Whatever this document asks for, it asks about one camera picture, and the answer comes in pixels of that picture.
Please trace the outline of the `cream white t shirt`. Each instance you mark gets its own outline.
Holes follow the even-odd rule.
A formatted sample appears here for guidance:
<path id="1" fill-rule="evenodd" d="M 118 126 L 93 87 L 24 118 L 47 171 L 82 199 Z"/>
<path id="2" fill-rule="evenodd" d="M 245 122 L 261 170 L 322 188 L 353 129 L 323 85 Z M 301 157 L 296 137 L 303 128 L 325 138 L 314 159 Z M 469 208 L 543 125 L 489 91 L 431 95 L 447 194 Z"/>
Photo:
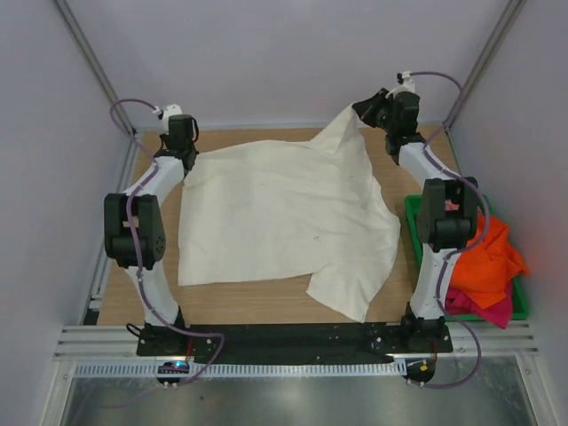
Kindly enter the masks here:
<path id="1" fill-rule="evenodd" d="M 361 322 L 391 274 L 399 234 L 347 107 L 310 140 L 198 157 L 183 187 L 177 282 L 309 275 L 310 297 Z"/>

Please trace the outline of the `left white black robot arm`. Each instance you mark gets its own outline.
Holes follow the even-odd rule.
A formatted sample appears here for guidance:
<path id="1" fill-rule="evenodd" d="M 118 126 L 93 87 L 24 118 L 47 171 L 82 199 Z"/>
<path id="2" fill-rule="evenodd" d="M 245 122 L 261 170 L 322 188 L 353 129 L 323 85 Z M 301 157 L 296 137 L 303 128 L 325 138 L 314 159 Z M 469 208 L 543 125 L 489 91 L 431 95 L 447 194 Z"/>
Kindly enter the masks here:
<path id="1" fill-rule="evenodd" d="M 161 147 L 151 153 L 137 140 L 136 131 L 125 131 L 130 142 L 148 156 L 150 166 L 129 188 L 105 197 L 105 251 L 126 271 L 143 305 L 144 326 L 127 326 L 138 338 L 137 355 L 177 356 L 185 351 L 191 337 L 164 271 L 167 241 L 161 205 L 194 167 L 199 154 L 195 147 L 199 126 L 178 105 L 155 106 L 134 98 L 112 104 L 109 114 L 113 122 L 117 121 L 115 110 L 125 103 L 150 108 L 161 122 L 163 133 Z"/>

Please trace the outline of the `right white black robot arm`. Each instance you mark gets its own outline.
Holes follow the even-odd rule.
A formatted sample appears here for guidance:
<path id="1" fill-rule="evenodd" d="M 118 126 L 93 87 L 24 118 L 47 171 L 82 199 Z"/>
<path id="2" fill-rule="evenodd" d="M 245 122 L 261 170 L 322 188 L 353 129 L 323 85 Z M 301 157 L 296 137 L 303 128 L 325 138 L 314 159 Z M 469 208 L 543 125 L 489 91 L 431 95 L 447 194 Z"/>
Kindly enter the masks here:
<path id="1" fill-rule="evenodd" d="M 414 293 L 397 325 L 385 326 L 378 342 L 403 353 L 450 351 L 446 294 L 462 253 L 485 237 L 477 229 L 478 212 L 488 204 L 473 177 L 450 170 L 418 131 L 420 97 L 415 72 L 397 75 L 397 86 L 380 89 L 353 109 L 367 126 L 385 133 L 387 155 L 422 189 L 417 238 L 422 262 Z"/>

